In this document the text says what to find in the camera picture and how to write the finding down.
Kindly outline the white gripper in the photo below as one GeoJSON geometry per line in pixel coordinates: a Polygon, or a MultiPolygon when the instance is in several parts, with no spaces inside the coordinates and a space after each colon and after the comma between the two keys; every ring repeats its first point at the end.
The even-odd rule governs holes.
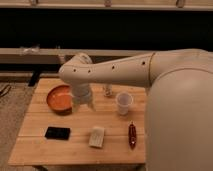
{"type": "Polygon", "coordinates": [[[71,95],[73,102],[72,112],[78,112],[80,105],[79,104],[87,104],[88,107],[95,111],[95,106],[92,101],[92,90],[88,83],[84,84],[73,84],[71,86],[71,95]]]}

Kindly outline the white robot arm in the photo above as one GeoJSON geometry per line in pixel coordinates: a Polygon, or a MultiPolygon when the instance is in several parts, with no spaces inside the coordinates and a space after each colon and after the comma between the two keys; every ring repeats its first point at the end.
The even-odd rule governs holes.
{"type": "Polygon", "coordinates": [[[147,171],[213,171],[212,52],[159,51],[97,64],[80,53],[59,75],[76,105],[92,101],[92,83],[146,88],[147,171]]]}

